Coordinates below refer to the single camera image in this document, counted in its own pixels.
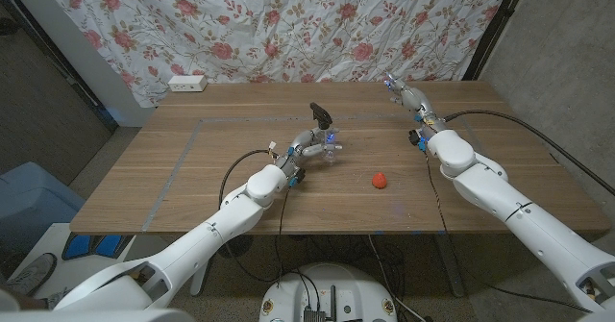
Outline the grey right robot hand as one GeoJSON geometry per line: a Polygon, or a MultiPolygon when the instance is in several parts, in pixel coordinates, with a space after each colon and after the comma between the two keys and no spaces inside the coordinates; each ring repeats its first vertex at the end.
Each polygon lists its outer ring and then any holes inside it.
{"type": "Polygon", "coordinates": [[[445,120],[435,113],[427,96],[419,88],[409,87],[391,73],[386,74],[384,83],[391,93],[390,101],[409,111],[414,120],[420,124],[417,130],[409,132],[408,139],[412,145],[426,152],[430,139],[437,133],[447,130],[445,120]]]}

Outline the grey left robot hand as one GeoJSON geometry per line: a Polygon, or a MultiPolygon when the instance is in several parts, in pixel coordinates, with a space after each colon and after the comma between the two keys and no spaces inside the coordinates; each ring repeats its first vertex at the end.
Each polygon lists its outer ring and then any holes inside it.
{"type": "Polygon", "coordinates": [[[285,174],[289,187],[305,178],[304,164],[311,158],[318,157],[329,164],[335,162],[335,152],[342,149],[342,145],[335,140],[338,132],[337,128],[322,130],[318,127],[303,131],[285,152],[273,155],[274,164],[285,174]]]}

